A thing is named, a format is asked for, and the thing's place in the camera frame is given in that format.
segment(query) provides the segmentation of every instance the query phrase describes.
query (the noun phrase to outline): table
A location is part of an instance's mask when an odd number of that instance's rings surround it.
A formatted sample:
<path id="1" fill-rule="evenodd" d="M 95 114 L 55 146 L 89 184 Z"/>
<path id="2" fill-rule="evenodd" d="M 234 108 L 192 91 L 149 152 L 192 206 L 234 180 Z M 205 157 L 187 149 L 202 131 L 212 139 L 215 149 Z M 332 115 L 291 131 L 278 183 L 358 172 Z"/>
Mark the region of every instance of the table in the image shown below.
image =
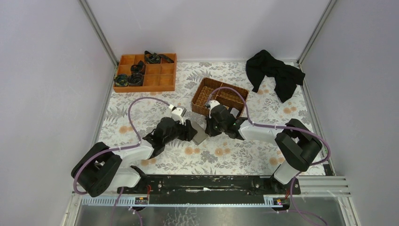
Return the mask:
<path id="1" fill-rule="evenodd" d="M 274 92 L 274 78 L 265 77 L 258 93 L 251 91 L 253 86 L 247 78 L 245 62 L 177 63 L 174 92 L 112 92 L 99 141 L 108 146 L 137 143 L 137 137 L 128 122 L 127 111 L 130 103 L 139 97 L 157 97 L 173 105 L 184 106 L 187 109 L 185 118 L 196 121 L 204 128 L 205 118 L 191 111 L 191 100 L 205 77 L 250 90 L 247 105 L 253 121 L 284 124 L 291 118 L 297 118 L 312 131 L 310 115 L 299 86 L 290 100 L 281 103 Z M 132 108 L 131 118 L 143 137 L 156 127 L 162 117 L 170 116 L 168 112 L 162 103 L 143 100 Z M 271 175 L 284 160 L 274 144 L 230 139 L 222 134 L 208 138 L 199 146 L 193 142 L 174 140 L 156 158 L 138 161 L 136 165 L 146 174 Z M 325 175 L 325 172 L 319 164 L 302 174 Z"/>

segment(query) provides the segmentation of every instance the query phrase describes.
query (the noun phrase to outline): tabletop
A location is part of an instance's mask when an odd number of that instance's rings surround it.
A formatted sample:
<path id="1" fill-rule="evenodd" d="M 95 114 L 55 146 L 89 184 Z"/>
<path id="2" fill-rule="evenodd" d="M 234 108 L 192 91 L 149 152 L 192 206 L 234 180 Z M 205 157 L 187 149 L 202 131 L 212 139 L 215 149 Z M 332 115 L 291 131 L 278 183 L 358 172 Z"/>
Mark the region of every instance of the tabletop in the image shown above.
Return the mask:
<path id="1" fill-rule="evenodd" d="M 205 128 L 205 117 L 191 111 L 192 97 L 205 77 L 248 89 L 247 105 L 254 122 L 284 124 L 296 118 L 312 131 L 310 114 L 300 86 L 297 86 L 291 99 L 281 103 L 274 92 L 274 78 L 265 77 L 259 91 L 251 91 L 253 86 L 247 78 L 245 62 L 177 63 L 176 89 L 173 92 L 112 92 L 98 141 L 108 146 L 137 143 L 127 113 L 130 103 L 139 97 L 157 97 L 183 106 L 187 109 L 184 117 Z M 139 101 L 131 111 L 132 121 L 141 137 L 150 133 L 165 116 L 170 117 L 167 107 L 154 100 Z M 159 156 L 137 161 L 136 166 L 146 174 L 271 175 L 284 160 L 275 144 L 230 139 L 221 134 L 207 138 L 198 146 L 176 139 L 168 143 Z M 325 172 L 319 164 L 302 174 L 325 175 Z"/>

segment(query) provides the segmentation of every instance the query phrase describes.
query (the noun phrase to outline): floral pattern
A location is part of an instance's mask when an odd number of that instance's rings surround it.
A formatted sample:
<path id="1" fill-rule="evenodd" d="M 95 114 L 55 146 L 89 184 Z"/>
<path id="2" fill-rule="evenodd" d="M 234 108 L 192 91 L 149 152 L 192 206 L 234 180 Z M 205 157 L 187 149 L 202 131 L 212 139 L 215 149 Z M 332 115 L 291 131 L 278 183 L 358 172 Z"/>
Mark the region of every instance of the floral pattern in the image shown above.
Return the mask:
<path id="1" fill-rule="evenodd" d="M 174 92 L 113 92 L 99 141 L 108 146 L 137 143 L 137 137 L 128 122 L 127 111 L 132 101 L 146 96 L 185 107 L 187 113 L 184 117 L 196 121 L 204 128 L 204 116 L 191 111 L 192 97 L 204 77 L 248 90 L 253 87 L 247 78 L 245 63 L 177 63 Z M 274 87 L 274 78 L 265 77 L 257 93 L 250 91 L 247 105 L 251 119 L 257 123 L 284 124 L 291 118 L 297 118 L 312 130 L 300 87 L 285 103 L 280 102 Z M 131 112 L 132 121 L 141 136 L 150 133 L 165 116 L 169 116 L 165 105 L 153 100 L 136 103 Z M 146 174 L 271 175 L 284 160 L 275 144 L 230 139 L 222 134 L 209 137 L 198 146 L 193 142 L 174 140 L 156 158 L 138 161 L 136 165 Z M 325 175 L 322 165 L 312 166 L 303 174 Z"/>

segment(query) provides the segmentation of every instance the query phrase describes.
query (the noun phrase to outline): black cloth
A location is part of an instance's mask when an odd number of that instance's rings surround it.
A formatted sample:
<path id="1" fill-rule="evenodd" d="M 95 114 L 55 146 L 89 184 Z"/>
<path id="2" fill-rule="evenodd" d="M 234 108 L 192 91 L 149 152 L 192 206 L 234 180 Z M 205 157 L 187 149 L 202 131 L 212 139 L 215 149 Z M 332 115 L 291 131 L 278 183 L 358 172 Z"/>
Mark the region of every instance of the black cloth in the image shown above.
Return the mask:
<path id="1" fill-rule="evenodd" d="M 274 59 L 266 50 L 249 59 L 245 70 L 249 81 L 254 85 L 252 91 L 256 93 L 265 75 L 274 77 L 276 81 L 274 91 L 283 103 L 292 97 L 296 85 L 303 85 L 305 78 L 305 73 L 301 70 Z"/>

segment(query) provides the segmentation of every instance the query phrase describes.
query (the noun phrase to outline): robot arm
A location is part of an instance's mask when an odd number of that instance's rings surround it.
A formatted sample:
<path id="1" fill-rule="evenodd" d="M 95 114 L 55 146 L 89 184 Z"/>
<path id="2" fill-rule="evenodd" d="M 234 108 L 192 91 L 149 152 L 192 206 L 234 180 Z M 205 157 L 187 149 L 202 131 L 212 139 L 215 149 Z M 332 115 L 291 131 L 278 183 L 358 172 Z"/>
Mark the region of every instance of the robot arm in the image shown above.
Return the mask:
<path id="1" fill-rule="evenodd" d="M 236 119 L 218 101 L 211 100 L 207 107 L 209 116 L 206 118 L 205 131 L 211 137 L 224 132 L 233 139 L 260 140 L 277 144 L 286 160 L 276 169 L 272 177 L 282 185 L 288 184 L 299 172 L 307 171 L 322 148 L 321 142 L 308 134 L 288 129 L 254 126 L 243 117 Z M 297 119 L 291 119 L 287 126 L 308 130 Z"/>
<path id="2" fill-rule="evenodd" d="M 120 147 L 119 151 L 108 152 L 95 158 L 81 172 L 78 183 L 92 197 L 104 191 L 115 191 L 118 187 L 134 187 L 141 178 L 141 171 L 131 167 L 135 161 L 151 159 L 161 154 L 165 145 L 178 138 L 191 141 L 201 133 L 201 127 L 190 120 L 184 121 L 186 109 L 169 106 L 171 117 L 164 117 L 157 127 L 143 137 L 140 145 L 132 148 Z M 103 142 L 96 143 L 90 151 L 73 168 L 71 176 L 75 178 L 77 171 L 89 158 L 109 149 Z"/>

